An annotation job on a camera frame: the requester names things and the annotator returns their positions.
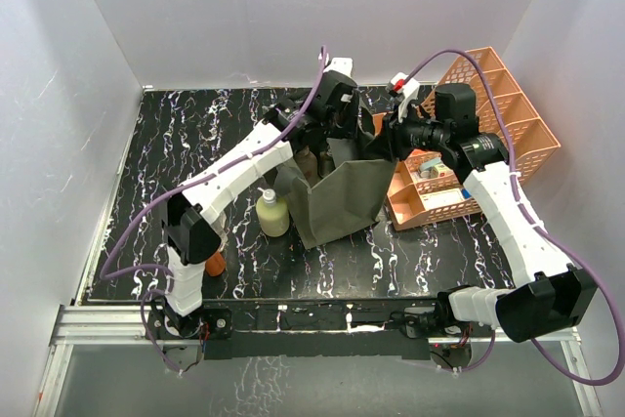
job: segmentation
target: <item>black cable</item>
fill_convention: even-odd
[[[451,363],[449,363],[449,361],[444,356],[439,354],[438,352],[430,351],[430,354],[436,355],[438,358],[440,358],[442,361],[444,361],[447,365],[449,365],[449,369],[450,370],[454,369],[454,366]]]

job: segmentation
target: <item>black marble surface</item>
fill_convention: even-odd
[[[204,170],[234,147],[286,89],[150,92],[144,95],[109,220],[96,279],[114,241],[162,188]],[[380,87],[363,88],[375,112],[391,103]],[[204,278],[204,298],[386,298],[431,296],[460,284],[510,287],[510,269],[485,218],[477,215],[395,231],[381,222],[332,243],[305,250],[294,227],[269,239],[254,205],[262,181],[227,209],[227,270]],[[118,268],[166,263],[155,214],[142,221],[116,262]],[[164,288],[162,274],[138,271],[87,291],[87,303],[137,302],[147,288]]]

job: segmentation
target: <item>gray bag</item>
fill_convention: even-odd
[[[363,135],[372,139],[368,111],[362,113],[361,126],[371,131]],[[396,167],[395,162],[383,159],[353,159],[357,158],[353,141],[328,139],[328,143],[337,168],[313,188],[292,159],[269,179],[276,193],[286,199],[306,249],[376,223]]]

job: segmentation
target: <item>perforated basket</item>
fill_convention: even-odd
[[[517,168],[521,172],[520,181],[524,184],[560,147],[560,143],[492,48],[476,49],[468,53],[478,61],[492,89],[504,124],[512,136],[517,154]],[[464,58],[458,58],[438,83],[455,82],[468,83],[476,92],[479,129],[482,132],[495,133],[503,140],[481,81]],[[434,96],[432,91],[423,102],[425,110],[431,115],[434,115]],[[380,121],[382,114],[375,117],[376,121]],[[397,165],[387,193],[387,204],[396,229],[410,229],[480,212],[478,204],[471,197],[457,203],[426,209],[424,195],[461,187],[454,175],[429,180],[420,180],[417,177],[419,166],[437,156],[439,154],[435,152],[415,151]]]

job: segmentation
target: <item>soap dispenser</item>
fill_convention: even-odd
[[[260,189],[263,195],[256,202],[256,213],[261,230],[272,237],[283,236],[289,229],[289,209],[286,201],[277,197],[273,189]]]

